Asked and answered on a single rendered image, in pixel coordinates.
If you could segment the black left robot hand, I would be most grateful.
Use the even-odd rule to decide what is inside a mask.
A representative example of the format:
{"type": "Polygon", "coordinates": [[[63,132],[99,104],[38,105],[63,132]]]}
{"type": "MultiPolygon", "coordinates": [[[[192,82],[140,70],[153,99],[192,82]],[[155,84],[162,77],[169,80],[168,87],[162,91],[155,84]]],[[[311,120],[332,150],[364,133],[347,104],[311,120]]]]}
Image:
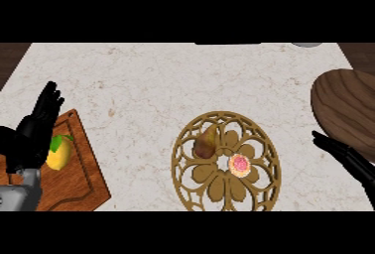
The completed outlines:
{"type": "Polygon", "coordinates": [[[47,160],[53,127],[63,102],[57,84],[48,81],[32,113],[22,118],[16,129],[0,126],[0,155],[6,157],[7,174],[41,168],[47,160]]]}

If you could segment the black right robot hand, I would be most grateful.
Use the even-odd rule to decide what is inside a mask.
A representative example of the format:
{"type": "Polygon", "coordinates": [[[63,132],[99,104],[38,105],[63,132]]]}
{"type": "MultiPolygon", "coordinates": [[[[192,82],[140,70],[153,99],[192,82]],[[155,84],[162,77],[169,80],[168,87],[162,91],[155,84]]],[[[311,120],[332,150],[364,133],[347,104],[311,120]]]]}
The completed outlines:
{"type": "Polygon", "coordinates": [[[311,136],[314,146],[329,153],[351,177],[360,183],[375,209],[375,166],[348,145],[316,131],[311,132],[311,136]]]}

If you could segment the dark wooden bowl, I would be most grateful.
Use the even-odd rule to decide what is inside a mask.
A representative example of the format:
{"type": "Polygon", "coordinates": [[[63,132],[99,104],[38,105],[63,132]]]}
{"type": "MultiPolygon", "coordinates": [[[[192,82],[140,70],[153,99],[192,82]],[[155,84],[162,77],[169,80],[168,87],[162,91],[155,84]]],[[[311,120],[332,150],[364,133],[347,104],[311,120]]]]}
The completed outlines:
{"type": "Polygon", "coordinates": [[[310,106],[326,135],[375,163],[375,76],[354,69],[326,71],[311,85],[310,106]]]}

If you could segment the golden ornate round placemat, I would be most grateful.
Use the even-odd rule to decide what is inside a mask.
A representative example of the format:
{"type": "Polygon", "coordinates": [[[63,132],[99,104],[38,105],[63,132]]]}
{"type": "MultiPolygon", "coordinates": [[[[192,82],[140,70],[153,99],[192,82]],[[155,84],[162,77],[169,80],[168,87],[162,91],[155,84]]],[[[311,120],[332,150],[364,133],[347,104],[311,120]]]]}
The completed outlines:
{"type": "Polygon", "coordinates": [[[282,168],[277,150],[264,130],[243,115],[212,111],[184,126],[171,153],[171,179],[183,206],[189,210],[267,211],[274,207],[282,168]],[[209,159],[193,151],[196,138],[217,124],[217,149],[209,159]],[[251,172],[237,178],[228,170],[234,154],[248,157],[251,172]]]}

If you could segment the yellow mango with green leaf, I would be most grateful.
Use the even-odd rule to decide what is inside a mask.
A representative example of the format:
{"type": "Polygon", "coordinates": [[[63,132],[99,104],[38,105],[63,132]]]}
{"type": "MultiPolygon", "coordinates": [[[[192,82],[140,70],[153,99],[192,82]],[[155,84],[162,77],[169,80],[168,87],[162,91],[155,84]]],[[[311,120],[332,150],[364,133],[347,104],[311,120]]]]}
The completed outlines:
{"type": "Polygon", "coordinates": [[[70,135],[56,135],[51,138],[47,156],[47,166],[59,171],[68,164],[72,155],[73,137],[70,135]]]}

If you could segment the brown wooden cutting board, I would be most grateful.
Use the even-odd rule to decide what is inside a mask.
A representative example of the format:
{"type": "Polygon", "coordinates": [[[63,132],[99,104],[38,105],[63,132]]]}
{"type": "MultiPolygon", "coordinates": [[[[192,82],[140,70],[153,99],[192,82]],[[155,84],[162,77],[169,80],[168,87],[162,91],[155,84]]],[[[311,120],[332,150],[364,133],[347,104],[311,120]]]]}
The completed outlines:
{"type": "MultiPolygon", "coordinates": [[[[94,158],[78,111],[70,109],[56,121],[53,135],[73,137],[72,155],[66,166],[53,170],[42,165],[39,211],[91,211],[109,200],[110,194],[94,158]]],[[[0,186],[19,185],[22,174],[6,173],[6,157],[0,155],[0,186]]]]}

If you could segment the brown pear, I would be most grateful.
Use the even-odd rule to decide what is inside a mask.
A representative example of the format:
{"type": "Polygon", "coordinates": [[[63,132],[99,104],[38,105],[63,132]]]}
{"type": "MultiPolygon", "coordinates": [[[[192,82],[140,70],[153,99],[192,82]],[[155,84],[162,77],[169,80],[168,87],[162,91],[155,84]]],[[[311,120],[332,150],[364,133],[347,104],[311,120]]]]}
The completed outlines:
{"type": "Polygon", "coordinates": [[[215,153],[217,149],[217,124],[212,124],[200,136],[196,138],[195,144],[193,144],[193,151],[199,158],[209,159],[215,153]]]}

